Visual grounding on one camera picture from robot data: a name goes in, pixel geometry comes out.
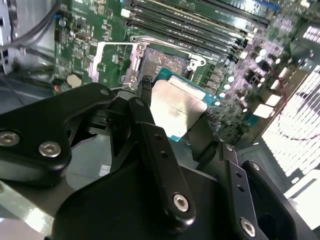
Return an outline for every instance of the green circuit board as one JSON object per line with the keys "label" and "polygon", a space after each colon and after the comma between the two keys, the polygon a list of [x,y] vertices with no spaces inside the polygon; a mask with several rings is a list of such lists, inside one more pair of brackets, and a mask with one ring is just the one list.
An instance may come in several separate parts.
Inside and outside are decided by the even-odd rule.
{"label": "green circuit board", "polygon": [[[121,16],[122,9],[136,11],[137,14],[125,19]],[[212,10],[214,10],[214,6],[208,6],[207,3],[184,0],[168,0],[162,4],[153,0],[127,3],[120,0],[64,0],[60,14],[63,16],[65,25],[57,24],[56,27],[55,76],[64,79],[69,74],[76,73],[82,76],[84,83],[90,83],[93,81],[89,74],[90,63],[97,53],[99,42],[129,43],[131,36],[153,36],[170,43],[176,42],[177,45],[180,44],[180,46],[191,49],[193,53],[209,57],[205,66],[199,67],[192,73],[191,80],[203,86],[210,70],[214,66],[223,66],[228,61],[227,57],[232,50],[235,39],[243,41],[247,32],[250,32],[254,26],[245,18],[218,10],[212,12]],[[199,17],[196,16],[198,14],[203,14],[203,19],[198,19]],[[171,15],[179,15],[179,17],[171,18]],[[187,34],[187,31],[179,32],[177,29],[180,24],[179,19],[191,19],[191,16],[194,16],[194,20],[191,21],[202,27],[201,30],[208,29],[208,31],[204,31],[204,34],[207,34],[206,38],[197,38]],[[167,24],[156,21],[160,19]],[[213,34],[218,31],[222,36]],[[162,50],[173,56],[184,55],[184,58],[188,59],[186,53],[181,53],[171,47],[156,44],[150,44],[148,47]],[[130,44],[106,45],[103,49],[102,59],[97,66],[98,82],[106,84],[108,87],[121,85],[123,83],[122,76],[126,75],[126,70],[130,66],[131,52],[132,45]]]}
{"label": "green circuit board", "polygon": [[[232,144],[257,122],[243,111],[239,93],[250,105],[260,91],[257,76],[265,77],[264,85],[272,78],[252,56],[262,47],[271,66],[269,55],[289,58],[286,46],[301,25],[296,13],[285,1],[63,0],[54,74],[134,91],[143,75],[168,68],[216,96],[219,105],[214,102],[211,112],[221,137]],[[249,71],[255,80],[246,79]]]}

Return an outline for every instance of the capacitor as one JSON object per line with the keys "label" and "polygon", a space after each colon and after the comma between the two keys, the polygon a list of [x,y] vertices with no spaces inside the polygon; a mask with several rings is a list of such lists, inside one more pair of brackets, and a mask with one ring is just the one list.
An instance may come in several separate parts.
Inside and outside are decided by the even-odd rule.
{"label": "capacitor", "polygon": [[266,78],[260,74],[258,74],[256,78],[259,80],[260,83],[264,83],[266,81]]}
{"label": "capacitor", "polygon": [[228,80],[229,83],[232,83],[235,80],[235,77],[234,76],[229,76],[227,78],[227,80]]}
{"label": "capacitor", "polygon": [[238,96],[240,101],[244,101],[246,99],[246,97],[241,92],[238,92],[236,95]]}
{"label": "capacitor", "polygon": [[264,48],[257,46],[255,49],[255,52],[257,54],[259,54],[261,57],[264,57],[265,55],[267,55],[267,50],[265,50]]}
{"label": "capacitor", "polygon": [[251,53],[251,58],[258,64],[262,61],[262,56],[258,55],[256,52]]}
{"label": "capacitor", "polygon": [[231,86],[230,86],[230,84],[224,84],[223,85],[223,88],[225,89],[225,90],[229,90],[230,88],[231,88]]}
{"label": "capacitor", "polygon": [[258,63],[258,66],[261,68],[261,70],[265,72],[269,72],[270,66],[267,61],[262,60],[261,62]]}
{"label": "capacitor", "polygon": [[218,96],[219,96],[219,98],[224,98],[225,96],[226,96],[226,93],[225,92],[223,92],[223,91],[219,91],[218,92]]}
{"label": "capacitor", "polygon": [[248,108],[246,108],[246,107],[243,106],[242,104],[240,105],[240,107],[241,107],[243,113],[248,112]]}
{"label": "capacitor", "polygon": [[270,58],[275,64],[279,64],[281,62],[281,59],[279,57],[276,57],[275,55],[269,54],[268,58]]}
{"label": "capacitor", "polygon": [[64,18],[59,19],[59,26],[64,28],[67,25],[67,21]]}

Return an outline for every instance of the bolt hole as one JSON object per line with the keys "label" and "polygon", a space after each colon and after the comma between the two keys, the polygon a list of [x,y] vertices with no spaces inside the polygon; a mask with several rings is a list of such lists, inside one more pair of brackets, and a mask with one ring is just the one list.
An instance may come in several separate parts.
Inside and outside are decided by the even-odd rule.
{"label": "bolt hole", "polygon": [[161,136],[161,135],[156,134],[156,135],[154,135],[154,136],[155,136],[155,138],[156,138],[156,139],[158,139],[158,140],[162,140],[162,136]]}
{"label": "bolt hole", "polygon": [[177,199],[177,202],[179,203],[179,205],[181,206],[181,207],[184,207],[186,204],[185,204],[185,201],[183,200],[183,199],[181,199],[181,198],[178,198]]}
{"label": "bolt hole", "polygon": [[240,185],[238,185],[238,189],[243,193],[245,192],[244,188],[242,186],[240,186]]}
{"label": "bolt hole", "polygon": [[169,157],[165,151],[161,151],[160,154],[161,154],[161,157],[163,157],[165,159],[167,159]]}

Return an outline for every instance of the screw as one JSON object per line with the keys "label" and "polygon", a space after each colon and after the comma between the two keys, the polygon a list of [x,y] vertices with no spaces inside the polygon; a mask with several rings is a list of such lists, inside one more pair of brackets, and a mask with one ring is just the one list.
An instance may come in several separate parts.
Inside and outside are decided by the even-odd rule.
{"label": "screw", "polygon": [[139,45],[138,45],[138,49],[139,49],[140,51],[144,51],[144,50],[146,49],[146,47],[145,47],[145,45],[139,44]]}
{"label": "screw", "polygon": [[187,199],[180,194],[173,196],[173,203],[181,212],[186,212],[189,209],[189,203]]}
{"label": "screw", "polygon": [[60,155],[61,147],[53,141],[46,141],[39,146],[39,152],[42,156],[55,158]]}
{"label": "screw", "polygon": [[141,107],[143,107],[145,104],[140,100],[140,99],[137,99],[135,100],[135,102],[140,105]]}
{"label": "screw", "polygon": [[259,171],[260,167],[256,163],[252,163],[252,166],[255,168],[255,170]]}
{"label": "screw", "polygon": [[59,26],[64,28],[67,25],[67,22],[64,18],[59,19]]}
{"label": "screw", "polygon": [[136,78],[135,76],[131,76],[131,77],[130,77],[130,81],[133,82],[133,83],[135,83],[135,82],[137,81],[137,78]]}
{"label": "screw", "polygon": [[241,217],[240,218],[240,224],[243,230],[250,236],[250,237],[255,237],[256,236],[256,230],[254,226],[249,222],[247,219]]}
{"label": "screw", "polygon": [[100,93],[102,93],[103,95],[109,96],[110,93],[107,90],[101,89]]}
{"label": "screw", "polygon": [[20,142],[20,136],[12,131],[0,132],[0,146],[11,147]]}
{"label": "screw", "polygon": [[232,150],[233,150],[233,149],[232,149],[232,146],[230,146],[229,144],[226,144],[225,147],[226,147],[226,149],[228,149],[229,151],[232,151]]}

